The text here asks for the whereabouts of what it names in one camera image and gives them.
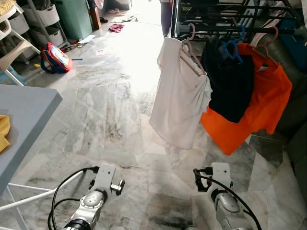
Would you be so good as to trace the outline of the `yellow cloth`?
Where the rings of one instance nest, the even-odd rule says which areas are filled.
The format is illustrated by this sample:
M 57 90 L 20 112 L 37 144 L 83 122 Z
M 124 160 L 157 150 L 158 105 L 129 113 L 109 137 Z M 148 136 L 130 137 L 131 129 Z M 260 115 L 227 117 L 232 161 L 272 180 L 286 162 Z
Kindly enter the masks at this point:
M 0 154 L 10 145 L 10 142 L 7 138 L 10 129 L 10 117 L 7 115 L 0 115 Z

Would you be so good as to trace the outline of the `black metal drying rack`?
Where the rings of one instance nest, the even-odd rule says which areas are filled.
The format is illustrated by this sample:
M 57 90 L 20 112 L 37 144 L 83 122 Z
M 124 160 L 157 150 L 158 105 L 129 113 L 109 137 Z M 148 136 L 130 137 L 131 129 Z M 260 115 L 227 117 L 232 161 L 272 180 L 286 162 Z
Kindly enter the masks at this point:
M 293 0 L 171 0 L 169 36 L 239 37 L 285 34 L 306 37 L 303 17 Z

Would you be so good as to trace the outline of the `orange shirt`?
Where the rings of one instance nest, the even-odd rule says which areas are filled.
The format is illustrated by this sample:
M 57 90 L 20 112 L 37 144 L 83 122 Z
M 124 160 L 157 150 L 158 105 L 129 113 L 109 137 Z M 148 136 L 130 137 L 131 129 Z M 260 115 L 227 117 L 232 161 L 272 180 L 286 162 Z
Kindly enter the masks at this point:
M 238 123 L 226 120 L 209 105 L 201 116 L 202 126 L 225 155 L 232 155 L 253 132 L 274 133 L 293 86 L 281 64 L 263 57 L 250 44 L 237 46 L 240 55 L 252 55 L 254 61 L 254 90 L 247 110 Z

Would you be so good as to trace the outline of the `white plastic high chair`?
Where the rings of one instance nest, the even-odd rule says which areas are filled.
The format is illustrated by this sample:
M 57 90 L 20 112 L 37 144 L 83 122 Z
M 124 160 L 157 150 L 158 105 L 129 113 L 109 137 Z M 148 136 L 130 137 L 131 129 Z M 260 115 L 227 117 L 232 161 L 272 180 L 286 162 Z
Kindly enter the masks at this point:
M 9 71 L 9 67 L 17 59 L 18 55 L 21 55 L 25 50 L 31 49 L 39 55 L 40 51 L 35 48 L 31 42 L 12 29 L 9 18 L 13 16 L 14 13 L 18 12 L 18 9 L 19 7 L 15 0 L 0 0 L 0 41 L 9 35 L 15 36 L 21 40 L 11 51 L 0 57 L 0 70 L 9 76 L 13 83 L 24 86 L 24 84 Z

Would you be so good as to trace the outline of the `grey folding table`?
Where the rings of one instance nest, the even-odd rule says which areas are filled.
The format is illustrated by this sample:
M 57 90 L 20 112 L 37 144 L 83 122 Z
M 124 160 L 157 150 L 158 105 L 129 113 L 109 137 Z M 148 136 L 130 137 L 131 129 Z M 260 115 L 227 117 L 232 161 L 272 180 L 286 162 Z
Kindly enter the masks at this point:
M 13 200 L 10 181 L 62 100 L 55 89 L 0 84 L 0 113 L 11 122 L 11 144 L 0 153 L 0 196 Z

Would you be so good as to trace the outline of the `shelf with white baskets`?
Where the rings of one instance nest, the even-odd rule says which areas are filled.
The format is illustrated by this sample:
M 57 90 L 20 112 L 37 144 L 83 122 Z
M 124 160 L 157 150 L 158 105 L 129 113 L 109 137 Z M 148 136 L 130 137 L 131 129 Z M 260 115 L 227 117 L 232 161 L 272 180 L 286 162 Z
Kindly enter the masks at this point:
M 66 44 L 66 37 L 60 24 L 55 4 L 50 0 L 26 0 L 21 6 L 29 25 L 28 34 L 38 44 L 52 43 L 57 47 Z

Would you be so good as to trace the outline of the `black shirt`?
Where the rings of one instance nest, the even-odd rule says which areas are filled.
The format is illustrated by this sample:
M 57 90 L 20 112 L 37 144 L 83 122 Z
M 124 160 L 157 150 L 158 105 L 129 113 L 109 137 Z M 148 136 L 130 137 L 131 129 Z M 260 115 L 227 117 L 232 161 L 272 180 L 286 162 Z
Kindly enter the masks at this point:
M 226 54 L 227 50 L 222 41 L 210 38 L 202 51 L 201 64 L 212 89 L 209 108 L 238 123 L 254 91 L 254 59 L 252 55 L 239 55 L 239 60 Z

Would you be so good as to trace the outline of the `adult person legs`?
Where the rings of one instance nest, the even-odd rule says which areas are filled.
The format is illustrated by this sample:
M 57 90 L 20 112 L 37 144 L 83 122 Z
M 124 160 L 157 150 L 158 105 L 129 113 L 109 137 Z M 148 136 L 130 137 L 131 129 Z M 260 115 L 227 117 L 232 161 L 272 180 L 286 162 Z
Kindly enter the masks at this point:
M 162 35 L 167 36 L 170 31 L 172 21 L 172 0 L 159 0 L 159 2 Z

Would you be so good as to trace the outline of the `dark pink plastic hanger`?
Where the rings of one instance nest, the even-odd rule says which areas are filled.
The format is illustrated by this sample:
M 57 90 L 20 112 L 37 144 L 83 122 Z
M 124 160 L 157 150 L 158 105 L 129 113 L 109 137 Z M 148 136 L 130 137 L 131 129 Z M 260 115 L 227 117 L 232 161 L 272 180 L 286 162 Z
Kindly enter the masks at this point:
M 263 55 L 263 57 L 267 57 L 269 60 L 276 62 L 275 59 L 270 56 L 270 51 L 268 48 L 270 44 L 276 43 L 276 40 L 279 36 L 279 29 L 276 26 L 272 26 L 270 27 L 270 29 L 274 30 L 274 35 L 272 38 L 265 40 L 265 42 L 261 44 L 261 40 L 265 37 L 265 35 L 267 35 L 267 33 L 257 33 L 250 42 L 250 46 L 252 46 L 257 52 L 258 48 L 261 48 L 264 51 L 263 53 L 260 53 L 261 55 Z

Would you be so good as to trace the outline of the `green bin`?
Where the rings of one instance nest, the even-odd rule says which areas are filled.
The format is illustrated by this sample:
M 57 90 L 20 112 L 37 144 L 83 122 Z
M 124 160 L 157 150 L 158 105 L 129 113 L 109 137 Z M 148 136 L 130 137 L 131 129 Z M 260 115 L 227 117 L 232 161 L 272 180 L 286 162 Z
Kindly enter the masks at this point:
M 53 0 L 63 30 L 70 40 L 82 40 L 93 32 L 88 0 Z

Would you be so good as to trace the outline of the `blue plastic hanger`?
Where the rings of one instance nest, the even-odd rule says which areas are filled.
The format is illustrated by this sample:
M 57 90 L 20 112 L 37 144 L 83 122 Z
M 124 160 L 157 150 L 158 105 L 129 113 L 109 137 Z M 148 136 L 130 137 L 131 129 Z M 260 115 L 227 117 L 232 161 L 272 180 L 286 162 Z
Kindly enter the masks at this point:
M 221 41 L 222 52 L 224 55 L 232 60 L 236 60 L 239 64 L 243 64 L 243 59 L 239 55 L 238 44 L 241 43 L 246 34 L 246 28 L 243 24 L 239 24 L 238 27 L 241 29 L 240 35 L 236 39 L 231 39 L 228 41 Z

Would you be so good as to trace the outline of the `white paper sheet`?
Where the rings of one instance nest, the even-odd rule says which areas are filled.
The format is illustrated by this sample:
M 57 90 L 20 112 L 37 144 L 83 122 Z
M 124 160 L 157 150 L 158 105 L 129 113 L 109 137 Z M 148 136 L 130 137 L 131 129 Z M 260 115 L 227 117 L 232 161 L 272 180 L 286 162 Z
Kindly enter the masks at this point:
M 91 42 L 95 37 L 96 37 L 96 35 L 90 34 L 90 35 L 88 35 L 86 38 L 84 38 L 83 40 L 79 40 L 77 43 L 78 43 L 80 46 L 81 46 L 81 45 L 85 45 L 85 44 Z

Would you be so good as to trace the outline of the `red blue school bag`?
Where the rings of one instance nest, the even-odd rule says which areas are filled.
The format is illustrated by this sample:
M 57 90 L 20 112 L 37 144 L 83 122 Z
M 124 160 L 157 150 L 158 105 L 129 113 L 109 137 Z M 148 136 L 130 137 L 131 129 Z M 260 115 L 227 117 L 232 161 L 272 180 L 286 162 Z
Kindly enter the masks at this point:
M 49 74 L 66 74 L 72 64 L 72 59 L 52 43 L 47 43 L 40 52 L 40 68 Z

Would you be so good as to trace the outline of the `small pink cloth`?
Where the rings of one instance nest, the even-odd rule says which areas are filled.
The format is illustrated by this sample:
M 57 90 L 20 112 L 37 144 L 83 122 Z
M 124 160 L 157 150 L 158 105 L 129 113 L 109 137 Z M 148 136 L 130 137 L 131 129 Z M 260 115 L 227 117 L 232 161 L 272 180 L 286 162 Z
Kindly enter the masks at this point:
M 124 27 L 124 24 L 114 23 L 113 25 L 109 26 L 109 31 L 114 33 L 120 33 Z

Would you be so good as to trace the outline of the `white shirt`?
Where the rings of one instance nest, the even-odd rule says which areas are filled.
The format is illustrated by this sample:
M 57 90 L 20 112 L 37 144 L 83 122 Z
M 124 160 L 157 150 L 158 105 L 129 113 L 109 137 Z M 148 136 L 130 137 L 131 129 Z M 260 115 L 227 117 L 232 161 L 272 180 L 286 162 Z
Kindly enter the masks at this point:
M 182 61 L 181 41 L 163 39 L 157 64 L 160 77 L 149 123 L 166 143 L 192 149 L 201 114 L 211 100 L 208 74 L 198 76 Z

